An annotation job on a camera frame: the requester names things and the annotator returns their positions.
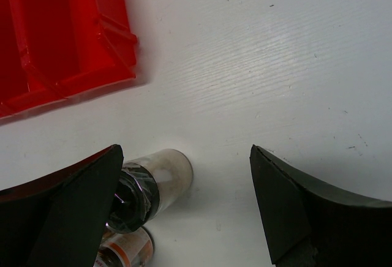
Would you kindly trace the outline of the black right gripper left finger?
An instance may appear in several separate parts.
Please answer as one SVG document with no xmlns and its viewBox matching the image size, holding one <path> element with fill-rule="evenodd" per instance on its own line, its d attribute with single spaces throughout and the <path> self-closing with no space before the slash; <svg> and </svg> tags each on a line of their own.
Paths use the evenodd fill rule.
<svg viewBox="0 0 392 267">
<path fill-rule="evenodd" d="M 1 191 L 1 266 L 92 266 L 123 164 L 120 145 Z"/>
</svg>

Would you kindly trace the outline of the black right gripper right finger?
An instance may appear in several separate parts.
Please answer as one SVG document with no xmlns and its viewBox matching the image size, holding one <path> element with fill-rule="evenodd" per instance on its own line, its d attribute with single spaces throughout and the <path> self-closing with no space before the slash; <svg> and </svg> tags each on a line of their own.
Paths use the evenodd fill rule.
<svg viewBox="0 0 392 267">
<path fill-rule="evenodd" d="M 274 266 L 390 266 L 391 202 L 338 188 L 253 146 L 252 180 Z"/>
</svg>

